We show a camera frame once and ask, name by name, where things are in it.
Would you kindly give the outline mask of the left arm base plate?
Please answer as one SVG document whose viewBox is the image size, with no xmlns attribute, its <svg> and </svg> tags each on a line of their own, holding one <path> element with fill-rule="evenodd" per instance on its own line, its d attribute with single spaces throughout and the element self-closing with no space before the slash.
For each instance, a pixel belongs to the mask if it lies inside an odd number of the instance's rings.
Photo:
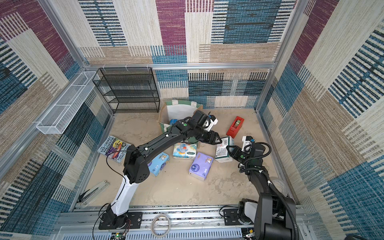
<svg viewBox="0 0 384 240">
<path fill-rule="evenodd" d="M 114 213 L 104 213 L 101 216 L 99 230 L 139 229 L 142 223 L 142 212 L 127 212 L 116 216 Z"/>
</svg>

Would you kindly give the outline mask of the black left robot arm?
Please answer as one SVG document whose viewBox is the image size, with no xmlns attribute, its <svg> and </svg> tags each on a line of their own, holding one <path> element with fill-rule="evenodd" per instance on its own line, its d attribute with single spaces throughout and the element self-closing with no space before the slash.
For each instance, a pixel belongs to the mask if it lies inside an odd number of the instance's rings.
<svg viewBox="0 0 384 240">
<path fill-rule="evenodd" d="M 191 117 L 176 121 L 160 136 L 138 147 L 131 145 L 125 150 L 122 184 L 116 198 L 100 215 L 99 230 L 122 229 L 128 226 L 127 212 L 140 183 L 145 181 L 150 170 L 148 164 L 164 150 L 189 138 L 209 145 L 222 143 L 220 135 L 212 131 L 218 123 L 213 115 L 197 110 Z"/>
</svg>

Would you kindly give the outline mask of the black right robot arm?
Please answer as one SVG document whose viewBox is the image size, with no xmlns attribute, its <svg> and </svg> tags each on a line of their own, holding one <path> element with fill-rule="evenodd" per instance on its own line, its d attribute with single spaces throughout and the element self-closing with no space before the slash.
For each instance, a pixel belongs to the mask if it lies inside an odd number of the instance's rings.
<svg viewBox="0 0 384 240">
<path fill-rule="evenodd" d="M 226 149 L 230 157 L 239 162 L 239 172 L 248 176 L 259 193 L 254 215 L 246 215 L 251 201 L 245 201 L 243 209 L 238 211 L 240 221 L 245 219 L 254 223 L 253 239 L 298 240 L 300 235 L 296 221 L 296 203 L 277 189 L 263 166 L 263 158 L 271 154 L 272 147 L 264 142 L 251 142 L 244 148 L 229 145 Z"/>
</svg>

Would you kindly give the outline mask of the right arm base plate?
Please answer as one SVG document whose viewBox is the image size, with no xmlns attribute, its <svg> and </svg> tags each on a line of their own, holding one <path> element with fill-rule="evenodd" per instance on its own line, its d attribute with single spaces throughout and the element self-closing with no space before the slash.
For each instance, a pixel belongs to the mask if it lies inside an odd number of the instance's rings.
<svg viewBox="0 0 384 240">
<path fill-rule="evenodd" d="M 238 216 L 238 209 L 224 208 L 221 210 L 221 214 L 224 216 L 224 222 L 226 226 L 242 225 Z"/>
</svg>

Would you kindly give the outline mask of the purple tissue pack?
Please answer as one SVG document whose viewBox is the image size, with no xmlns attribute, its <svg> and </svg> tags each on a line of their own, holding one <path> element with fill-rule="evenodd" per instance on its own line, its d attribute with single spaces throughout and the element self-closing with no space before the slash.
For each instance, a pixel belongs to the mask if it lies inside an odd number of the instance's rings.
<svg viewBox="0 0 384 240">
<path fill-rule="evenodd" d="M 203 153 L 197 153 L 190 169 L 190 176 L 205 181 L 215 159 Z"/>
</svg>

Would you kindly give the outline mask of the green canvas Christmas bag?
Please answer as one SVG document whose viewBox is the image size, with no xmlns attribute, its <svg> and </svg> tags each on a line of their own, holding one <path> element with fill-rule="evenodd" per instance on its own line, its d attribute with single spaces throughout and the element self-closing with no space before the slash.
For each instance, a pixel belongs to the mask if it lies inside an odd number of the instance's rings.
<svg viewBox="0 0 384 240">
<path fill-rule="evenodd" d="M 168 142 L 165 132 L 169 127 L 172 127 L 170 122 L 172 119 L 182 120 L 186 117 L 192 117 L 196 110 L 202 110 L 203 105 L 196 102 L 186 100 L 171 100 L 165 101 L 163 107 L 159 112 L 159 125 L 162 131 L 160 143 L 164 144 Z"/>
</svg>

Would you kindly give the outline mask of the green white box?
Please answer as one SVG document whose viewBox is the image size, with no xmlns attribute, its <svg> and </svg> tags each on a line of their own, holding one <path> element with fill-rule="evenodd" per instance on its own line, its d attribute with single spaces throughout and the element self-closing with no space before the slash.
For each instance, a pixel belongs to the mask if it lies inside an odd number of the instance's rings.
<svg viewBox="0 0 384 240">
<path fill-rule="evenodd" d="M 221 138 L 222 143 L 216 145 L 215 160 L 219 163 L 232 162 L 233 158 L 230 156 L 227 146 L 234 145 L 234 139 L 230 136 Z"/>
</svg>

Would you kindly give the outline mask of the blue striped tissue pack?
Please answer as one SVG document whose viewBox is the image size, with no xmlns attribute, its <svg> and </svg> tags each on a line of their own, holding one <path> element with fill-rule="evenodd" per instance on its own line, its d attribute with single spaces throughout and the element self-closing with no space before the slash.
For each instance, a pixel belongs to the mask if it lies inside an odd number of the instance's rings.
<svg viewBox="0 0 384 240">
<path fill-rule="evenodd" d="M 173 126 L 177 121 L 178 121 L 178 119 L 171 119 L 170 120 L 170 125 Z"/>
</svg>

